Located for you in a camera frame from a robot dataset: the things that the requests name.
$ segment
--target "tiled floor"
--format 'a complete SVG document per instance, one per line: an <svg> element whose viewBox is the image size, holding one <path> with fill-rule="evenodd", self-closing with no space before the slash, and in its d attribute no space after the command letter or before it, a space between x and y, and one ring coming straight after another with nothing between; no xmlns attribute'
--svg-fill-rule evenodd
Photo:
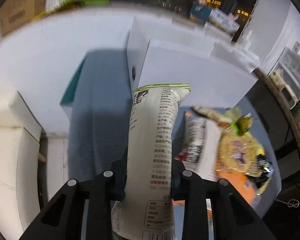
<svg viewBox="0 0 300 240"><path fill-rule="evenodd" d="M67 151L68 138L66 136L40 140L40 153L47 157L47 163L39 163L38 166L43 204L46 204L68 181Z"/></svg>

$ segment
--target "white box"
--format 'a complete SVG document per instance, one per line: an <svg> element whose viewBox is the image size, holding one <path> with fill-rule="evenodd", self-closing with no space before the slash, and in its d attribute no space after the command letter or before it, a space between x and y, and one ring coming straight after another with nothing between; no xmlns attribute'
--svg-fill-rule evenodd
<svg viewBox="0 0 300 240"><path fill-rule="evenodd" d="M210 56L214 41L173 25L135 20L128 40L131 90L160 83L190 83L182 106L233 107L257 81L254 74Z"/></svg>

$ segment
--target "metal screw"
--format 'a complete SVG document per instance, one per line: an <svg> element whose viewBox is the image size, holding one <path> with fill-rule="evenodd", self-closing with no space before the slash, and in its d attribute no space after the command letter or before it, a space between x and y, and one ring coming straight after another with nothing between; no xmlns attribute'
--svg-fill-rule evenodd
<svg viewBox="0 0 300 240"><path fill-rule="evenodd" d="M229 181L226 180L226 179L220 179L219 180L219 183L222 185L222 186L227 186L229 184Z"/></svg>
<svg viewBox="0 0 300 240"><path fill-rule="evenodd" d="M68 184L68 186L72 187L72 186L74 186L75 184L77 184L77 181L76 181L75 179L71 179L71 180L68 181L67 184Z"/></svg>
<svg viewBox="0 0 300 240"><path fill-rule="evenodd" d="M185 176L185 177L191 177L192 176L192 172L191 171L189 171L189 170L185 170L185 171L183 171L183 176Z"/></svg>
<svg viewBox="0 0 300 240"><path fill-rule="evenodd" d="M113 172L112 171L105 171L104 173L103 173L103 176L105 176L105 177L111 177L113 175Z"/></svg>

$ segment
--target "beige chair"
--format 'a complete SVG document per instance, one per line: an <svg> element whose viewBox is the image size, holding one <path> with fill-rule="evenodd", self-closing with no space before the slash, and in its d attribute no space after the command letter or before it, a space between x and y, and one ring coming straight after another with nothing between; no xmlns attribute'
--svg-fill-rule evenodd
<svg viewBox="0 0 300 240"><path fill-rule="evenodd" d="M17 91L0 93L0 232L17 240L40 212L41 127Z"/></svg>

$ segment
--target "orange package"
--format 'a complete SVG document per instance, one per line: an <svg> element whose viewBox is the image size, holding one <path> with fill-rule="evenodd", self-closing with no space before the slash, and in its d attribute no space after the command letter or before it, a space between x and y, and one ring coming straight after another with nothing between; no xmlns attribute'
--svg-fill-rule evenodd
<svg viewBox="0 0 300 240"><path fill-rule="evenodd" d="M256 189L246 175L241 172L228 173L224 171L217 171L217 177L219 179L227 179L250 206L254 204Z"/></svg>

